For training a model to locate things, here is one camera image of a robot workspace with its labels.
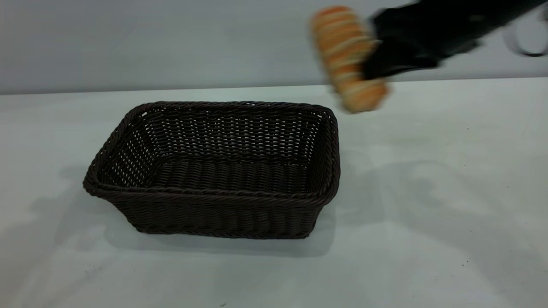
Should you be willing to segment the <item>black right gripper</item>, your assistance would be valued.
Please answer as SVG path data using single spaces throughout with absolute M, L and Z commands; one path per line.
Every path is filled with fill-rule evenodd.
M 364 61 L 366 80 L 438 68 L 440 60 L 480 46 L 485 0 L 417 0 L 371 17 L 376 39 L 402 35 L 401 46 L 380 46 Z

